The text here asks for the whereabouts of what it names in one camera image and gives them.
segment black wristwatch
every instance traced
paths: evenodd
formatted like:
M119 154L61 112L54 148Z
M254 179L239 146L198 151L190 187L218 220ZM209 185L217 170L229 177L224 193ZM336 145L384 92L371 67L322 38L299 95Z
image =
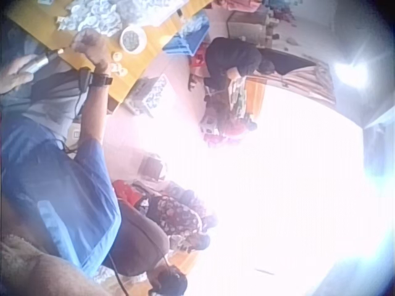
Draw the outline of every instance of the black wristwatch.
M109 77L107 74L99 74L99 73L94 73L91 72L91 77L90 77L90 86L107 86L112 84L112 78Z

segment hand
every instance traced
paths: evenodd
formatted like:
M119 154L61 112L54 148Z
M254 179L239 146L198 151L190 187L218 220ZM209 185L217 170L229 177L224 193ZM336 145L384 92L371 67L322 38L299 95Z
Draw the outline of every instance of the hand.
M0 94L8 93L21 84L33 80L34 75L31 73L18 73L18 71L37 55L30 54L13 60L8 66L0 70Z
M84 54L100 72L106 72L110 65L110 52L106 41L94 29L85 29L75 35L71 48Z

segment blue basket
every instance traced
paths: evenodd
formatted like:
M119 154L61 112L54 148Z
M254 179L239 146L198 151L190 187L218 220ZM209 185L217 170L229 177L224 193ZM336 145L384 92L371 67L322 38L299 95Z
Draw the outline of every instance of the blue basket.
M210 23L207 21L199 31L193 32L185 38L175 35L163 48L164 52L167 54L183 54L193 57L209 32L209 28Z

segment small white bowl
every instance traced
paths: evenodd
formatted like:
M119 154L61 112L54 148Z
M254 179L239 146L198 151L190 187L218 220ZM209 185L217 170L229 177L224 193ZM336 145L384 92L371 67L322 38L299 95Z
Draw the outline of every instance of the small white bowl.
M136 47L136 49L134 51L129 51L123 44L123 36L125 35L126 32L129 32L129 31L133 31L138 35L138 46ZM134 26L134 25L130 25L122 31L121 37L119 39L119 44L121 45L122 49L124 51L126 51L127 53L139 54L147 46L147 34L142 28Z

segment curtain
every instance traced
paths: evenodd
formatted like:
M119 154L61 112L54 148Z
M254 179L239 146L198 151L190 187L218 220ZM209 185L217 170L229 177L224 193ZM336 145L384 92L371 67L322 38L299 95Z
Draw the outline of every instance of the curtain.
M284 76L278 73L254 75L248 80L287 89L328 106L336 104L329 67L323 62L293 70Z

